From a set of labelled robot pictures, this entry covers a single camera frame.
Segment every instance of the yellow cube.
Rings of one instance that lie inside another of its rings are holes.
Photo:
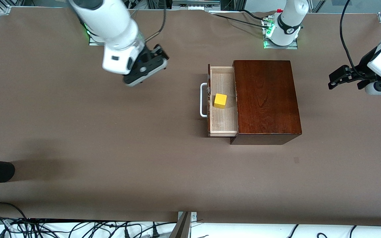
[[[221,109],[226,108],[226,99],[227,99],[227,95],[216,94],[216,98],[214,99],[214,107],[221,108]]]

